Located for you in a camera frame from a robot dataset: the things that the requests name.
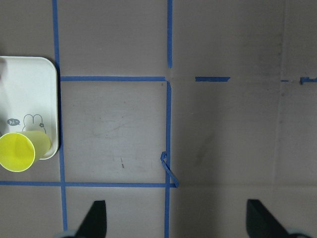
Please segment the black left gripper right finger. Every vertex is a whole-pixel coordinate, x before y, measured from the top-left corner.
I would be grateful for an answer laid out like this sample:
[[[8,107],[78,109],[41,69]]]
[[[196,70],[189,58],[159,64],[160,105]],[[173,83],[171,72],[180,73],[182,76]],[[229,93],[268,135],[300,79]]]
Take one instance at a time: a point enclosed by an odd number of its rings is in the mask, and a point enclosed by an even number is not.
[[[250,238],[294,238],[258,199],[248,199],[246,230]]]

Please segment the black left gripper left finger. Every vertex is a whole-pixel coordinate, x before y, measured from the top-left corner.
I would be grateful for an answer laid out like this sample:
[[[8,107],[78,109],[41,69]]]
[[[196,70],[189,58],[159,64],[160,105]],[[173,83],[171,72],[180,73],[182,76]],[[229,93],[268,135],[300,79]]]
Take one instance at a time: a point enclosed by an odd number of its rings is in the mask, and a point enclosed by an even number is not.
[[[94,201],[74,237],[105,238],[106,231],[106,202],[104,200]]]

